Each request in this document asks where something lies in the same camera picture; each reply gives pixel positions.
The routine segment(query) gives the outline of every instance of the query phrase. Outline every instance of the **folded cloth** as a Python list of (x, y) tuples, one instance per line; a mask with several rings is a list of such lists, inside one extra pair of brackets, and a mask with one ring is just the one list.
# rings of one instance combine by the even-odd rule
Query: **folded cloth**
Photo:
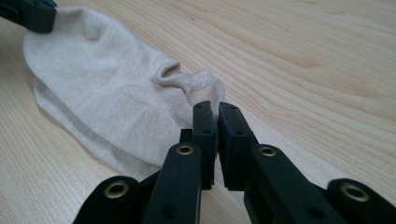
[(191, 127), (193, 105), (208, 100), (217, 111), (224, 98), (209, 70), (180, 72), (177, 60), (86, 7), (57, 8), (53, 31), (28, 31), (23, 52), (38, 105), (95, 156), (138, 179)]

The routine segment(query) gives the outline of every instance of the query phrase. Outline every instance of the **table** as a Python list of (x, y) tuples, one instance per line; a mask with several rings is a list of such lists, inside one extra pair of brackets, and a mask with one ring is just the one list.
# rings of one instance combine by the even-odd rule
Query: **table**
[[(210, 68), (259, 141), (281, 148), (311, 182), (356, 179), (396, 204), (394, 1), (57, 4), (118, 19), (187, 73)], [(0, 223), (71, 223), (120, 173), (38, 108), (25, 29), (0, 19), (0, 31)], [(203, 192), (201, 223), (249, 223), (242, 197), (218, 177)]]

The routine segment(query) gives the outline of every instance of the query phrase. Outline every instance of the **wood grain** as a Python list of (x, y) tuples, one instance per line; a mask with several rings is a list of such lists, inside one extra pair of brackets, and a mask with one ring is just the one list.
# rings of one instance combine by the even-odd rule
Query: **wood grain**
[[(396, 204), (394, 1), (57, 3), (118, 19), (185, 72), (210, 68), (260, 142), (313, 183), (353, 178)], [(24, 33), (0, 19), (0, 223), (71, 223), (118, 172), (37, 107)], [(242, 195), (221, 184), (203, 193), (201, 222), (249, 223)]]

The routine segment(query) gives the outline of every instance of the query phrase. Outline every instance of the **wooden surface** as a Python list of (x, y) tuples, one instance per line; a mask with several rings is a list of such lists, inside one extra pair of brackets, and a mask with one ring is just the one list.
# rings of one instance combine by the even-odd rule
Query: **wooden surface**
[[(117, 18), (185, 72), (210, 68), (259, 141), (313, 183), (353, 178), (396, 204), (395, 1), (57, 3)], [(71, 223), (118, 172), (37, 107), (24, 33), (0, 20), (0, 223)], [(201, 223), (249, 223), (241, 197), (217, 182)]]

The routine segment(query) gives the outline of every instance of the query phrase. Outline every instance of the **black clamp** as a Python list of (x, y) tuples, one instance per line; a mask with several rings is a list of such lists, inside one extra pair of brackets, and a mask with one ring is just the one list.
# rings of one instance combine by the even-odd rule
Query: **black clamp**
[(279, 148), (258, 143), (238, 107), (220, 103), (217, 125), (209, 102), (194, 106), (192, 130), (181, 130), (161, 171), (102, 182), (74, 223), (198, 223), (218, 152), (225, 187), (245, 192), (252, 223), (396, 223), (396, 208), (372, 189), (350, 179), (315, 186)]
[(40, 34), (52, 31), (55, 8), (52, 0), (0, 0), (1, 17)]

